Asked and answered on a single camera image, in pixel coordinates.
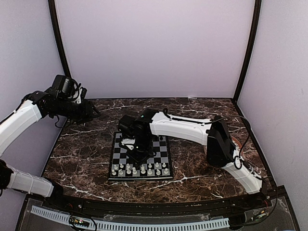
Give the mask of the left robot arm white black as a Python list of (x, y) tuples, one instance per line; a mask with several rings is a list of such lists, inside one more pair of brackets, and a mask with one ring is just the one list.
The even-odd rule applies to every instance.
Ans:
[[(45, 117), (65, 117), (71, 124), (85, 124), (101, 113), (85, 98), (87, 89), (71, 77), (57, 75), (45, 91), (27, 94), (17, 108), (0, 123), (0, 153), (19, 138), (26, 130)], [(0, 161), (0, 189), (12, 189), (49, 198), (58, 210), (68, 206), (63, 188), (55, 181), (32, 175)]]

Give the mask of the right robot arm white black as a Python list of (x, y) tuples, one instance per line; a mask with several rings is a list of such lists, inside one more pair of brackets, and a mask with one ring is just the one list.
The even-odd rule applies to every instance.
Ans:
[(122, 134), (120, 147), (138, 166), (155, 154), (154, 137), (169, 136), (193, 141), (205, 147), (206, 161), (230, 173), (249, 194), (245, 204), (257, 208), (264, 201), (265, 181), (246, 163), (241, 145), (228, 131), (224, 118), (195, 119), (170, 115), (167, 109), (147, 108), (138, 117), (124, 115), (117, 129)]

